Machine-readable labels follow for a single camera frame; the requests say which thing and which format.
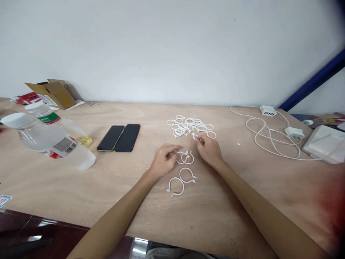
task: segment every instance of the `wooden table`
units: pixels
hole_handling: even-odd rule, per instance
[[[255,108],[235,110],[264,117],[276,130],[286,127],[280,115],[266,117]],[[21,105],[0,100],[1,117],[23,111]],[[192,136],[174,138],[166,121],[181,114],[213,124],[223,157],[233,169],[321,247],[327,251],[331,248],[331,227],[320,194],[339,181],[344,167],[291,160],[263,151],[245,127],[246,118],[230,112],[229,107],[96,102],[57,113],[77,122],[92,137],[89,150],[96,155],[96,163],[86,171],[61,169],[55,161],[21,145],[15,130],[5,130],[0,133],[0,194],[13,199],[4,208],[91,227],[150,167],[159,146],[180,144],[183,150],[193,152],[195,161],[189,168],[197,182],[186,184],[182,196],[170,198],[171,193],[166,192],[169,180],[178,177],[183,167],[176,164],[146,196],[126,235],[231,258],[275,258],[225,181],[202,160]],[[311,129],[283,113],[292,127],[310,135]],[[141,124],[131,153],[96,152],[112,125],[129,123]],[[257,122],[251,125],[262,127]],[[274,136],[286,141],[284,136]],[[268,139],[259,138],[259,143],[273,150]],[[296,155],[292,146],[277,147]],[[172,181],[172,191],[181,189],[178,181]]]

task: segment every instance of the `yellow liquid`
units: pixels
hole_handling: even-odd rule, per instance
[[[77,138],[77,141],[84,147],[88,148],[92,143],[92,138],[89,136],[81,136]]]

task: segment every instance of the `hand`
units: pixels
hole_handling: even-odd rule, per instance
[[[148,170],[148,173],[152,175],[156,180],[166,175],[172,170],[176,163],[177,159],[177,150],[182,146],[164,144],[159,149],[156,150],[155,157],[152,161],[151,167]],[[170,158],[167,158],[167,155],[173,153]]]
[[[217,163],[223,162],[222,152],[216,140],[206,136],[200,135],[195,138],[198,151],[201,157],[212,167]]]

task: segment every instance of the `white router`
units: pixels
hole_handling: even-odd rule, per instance
[[[345,133],[319,126],[309,137],[302,150],[312,158],[320,158],[328,164],[345,162]]]

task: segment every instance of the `white wall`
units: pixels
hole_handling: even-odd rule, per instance
[[[295,114],[331,112],[345,113],[345,68],[289,111]]]
[[[1,1],[0,96],[55,78],[84,100],[278,106],[345,42],[334,16],[323,0]]]

